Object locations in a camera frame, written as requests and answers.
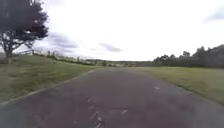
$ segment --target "road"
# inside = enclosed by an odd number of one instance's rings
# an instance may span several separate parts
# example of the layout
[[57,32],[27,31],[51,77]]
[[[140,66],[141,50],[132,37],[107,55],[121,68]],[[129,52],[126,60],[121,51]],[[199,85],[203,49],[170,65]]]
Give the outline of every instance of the road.
[[98,69],[0,107],[0,128],[223,127],[223,106],[122,68]]

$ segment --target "grass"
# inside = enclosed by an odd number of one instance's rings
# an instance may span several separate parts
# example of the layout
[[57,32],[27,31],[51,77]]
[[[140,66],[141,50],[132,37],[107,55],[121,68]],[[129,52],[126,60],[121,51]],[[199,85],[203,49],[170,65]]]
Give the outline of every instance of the grass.
[[21,57],[12,64],[0,64],[0,102],[46,88],[94,69],[46,57]]
[[175,85],[224,103],[224,70],[183,67],[138,68]]

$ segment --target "cloud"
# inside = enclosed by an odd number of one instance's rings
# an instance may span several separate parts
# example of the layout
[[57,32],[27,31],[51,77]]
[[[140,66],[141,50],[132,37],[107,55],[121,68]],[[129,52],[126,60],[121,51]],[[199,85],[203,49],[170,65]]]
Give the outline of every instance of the cloud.
[[58,34],[58,33],[50,33],[47,40],[51,43],[51,45],[62,47],[62,48],[77,48],[78,46],[74,44],[73,41],[69,40],[67,37]]
[[205,22],[212,22],[214,20],[224,20],[224,6],[221,6],[215,13],[209,16]]
[[121,52],[122,50],[120,48],[114,47],[111,44],[107,43],[100,43],[100,46],[104,47],[106,50],[110,52]]

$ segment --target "white cloud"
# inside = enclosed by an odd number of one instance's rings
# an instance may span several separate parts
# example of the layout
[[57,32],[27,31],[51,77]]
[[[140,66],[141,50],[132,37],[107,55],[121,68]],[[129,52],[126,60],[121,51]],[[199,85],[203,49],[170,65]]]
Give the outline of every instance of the white cloud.
[[[149,60],[222,44],[224,22],[204,23],[222,5],[219,0],[57,0],[45,7],[50,31],[79,46],[70,56]],[[107,51],[102,42],[122,51]]]

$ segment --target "sky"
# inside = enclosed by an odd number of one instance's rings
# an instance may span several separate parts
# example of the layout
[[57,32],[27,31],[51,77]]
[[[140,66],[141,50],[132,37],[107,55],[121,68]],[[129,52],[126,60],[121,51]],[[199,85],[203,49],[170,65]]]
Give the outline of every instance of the sky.
[[224,43],[224,0],[45,0],[38,50],[71,57],[153,60]]

